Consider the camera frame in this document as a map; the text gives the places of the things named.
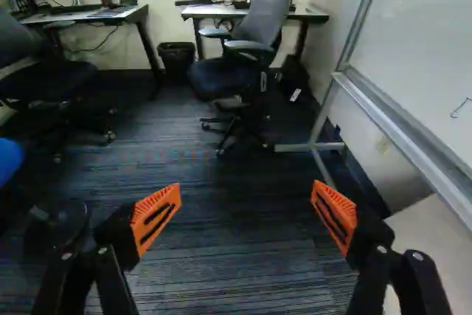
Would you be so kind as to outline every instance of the black trash can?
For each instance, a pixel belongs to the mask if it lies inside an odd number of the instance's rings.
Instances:
[[[165,66],[167,82],[182,84],[187,82],[187,71],[195,61],[195,45],[191,42],[163,42],[157,52]]]

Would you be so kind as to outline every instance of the desk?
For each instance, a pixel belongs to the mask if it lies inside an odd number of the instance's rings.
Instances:
[[[198,59],[204,59],[204,49],[201,43],[201,36],[198,32],[200,23],[205,18],[243,18],[249,9],[236,9],[232,5],[211,4],[211,5],[190,5],[185,7],[181,16],[184,20],[191,18],[193,20],[193,31],[195,33],[195,42],[197,43]],[[289,12],[288,20],[300,21],[300,32],[296,41],[295,56],[297,59],[302,57],[303,49],[308,33],[309,24],[323,25],[329,20],[330,16],[323,13],[320,9],[313,6],[306,7],[297,5],[296,10]]]
[[[393,249],[405,252],[417,249],[436,263],[454,315],[466,315],[472,309],[472,235],[437,195],[414,204],[386,219],[395,231]],[[398,299],[387,290],[386,315],[399,315]]]
[[[162,86],[162,79],[159,70],[159,62],[157,61],[156,55],[153,50],[153,45],[148,34],[148,30],[146,28],[149,6],[146,4],[132,7],[128,11],[117,14],[113,17],[93,16],[97,12],[99,12],[99,10],[59,15],[35,14],[30,16],[29,18],[25,18],[21,21],[21,23],[29,26],[43,26],[56,21],[74,21],[77,24],[101,23],[105,26],[135,24],[138,29],[139,36],[141,37],[142,45],[145,48],[151,70],[153,71],[154,79],[156,81],[156,88],[153,93],[153,96],[155,97]]]

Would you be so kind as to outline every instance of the wall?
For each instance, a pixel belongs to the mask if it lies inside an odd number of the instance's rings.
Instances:
[[[57,0],[64,5],[71,4],[71,0]],[[150,36],[155,46],[165,41],[194,41],[192,22],[184,22],[180,16],[180,9],[174,5],[175,0],[139,0],[140,4],[150,5],[148,27]],[[307,4],[309,0],[294,0],[300,4]],[[85,4],[95,4],[98,0],[84,0]],[[213,26],[208,21],[204,26]],[[113,28],[95,28],[87,25],[77,25],[63,32],[63,42],[70,49],[93,48],[95,44]],[[284,29],[284,41],[281,54],[275,61],[275,65],[282,63],[285,53],[293,52],[297,34],[297,23],[290,22]],[[207,57],[211,58],[221,54],[219,41],[208,40],[204,42]],[[149,64],[145,57],[142,44],[137,31],[132,26],[124,26],[117,30],[109,42],[100,50],[93,53],[81,53],[83,59],[95,63],[101,69],[148,69]]]
[[[303,61],[309,68],[313,94],[322,102],[360,0],[311,0],[326,9],[330,22],[310,31]],[[329,113],[342,139],[359,161],[392,211],[403,209],[430,193],[417,170],[391,146],[362,110],[340,93]]]

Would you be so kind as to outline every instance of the standing desk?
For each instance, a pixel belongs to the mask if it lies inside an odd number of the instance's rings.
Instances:
[[[85,11],[81,13],[70,13],[70,14],[58,14],[58,15],[48,15],[48,14],[35,14],[29,18],[25,18],[20,21],[23,25],[29,26],[43,26],[46,24],[51,24],[57,21],[74,21],[77,24],[87,24],[87,23],[101,23],[105,26],[119,26],[121,24],[135,24],[139,36],[141,37],[142,45],[146,51],[147,59],[151,70],[153,71],[154,80],[156,83],[153,97],[157,95],[159,89],[162,86],[162,78],[159,70],[159,62],[157,61],[156,55],[153,50],[153,44],[151,42],[147,27],[146,21],[148,20],[149,6],[138,5],[132,7],[131,9],[116,14],[114,16],[94,16],[95,13],[98,13],[100,10]],[[58,38],[55,39],[56,44],[60,46],[60,41]]]
[[[205,18],[218,19],[241,19],[247,15],[249,9],[236,9],[232,5],[210,4],[210,5],[189,5],[181,11],[184,20],[191,18],[193,20],[193,31],[195,33],[195,42],[197,43],[198,59],[202,60],[204,56],[204,48],[201,41],[200,29],[201,21]],[[297,5],[295,11],[288,14],[288,20],[300,21],[300,31],[296,41],[295,57],[300,60],[308,33],[310,24],[323,25],[330,19],[327,13],[314,6]]]

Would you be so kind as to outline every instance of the desk leg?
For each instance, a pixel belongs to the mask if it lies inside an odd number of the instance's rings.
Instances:
[[[296,40],[295,58],[300,61],[302,59],[303,49],[305,48],[305,42],[308,34],[308,21],[302,20],[300,24],[300,32]]]
[[[47,38],[53,43],[55,53],[60,57],[64,58],[64,47],[60,41],[59,32],[55,30],[46,31]]]
[[[193,32],[195,33],[195,43],[197,44],[198,59],[202,60],[204,59],[204,45],[201,41],[200,33],[198,32],[200,29],[200,23],[200,18],[193,19]]]
[[[159,69],[159,62],[157,61],[156,54],[153,50],[153,45],[150,41],[148,31],[146,30],[146,23],[144,21],[136,22],[136,27],[141,36],[141,42],[145,48],[147,59],[149,60],[150,68],[153,71],[154,80],[156,81],[156,87],[151,95],[151,99],[155,99],[162,87],[161,71]]]

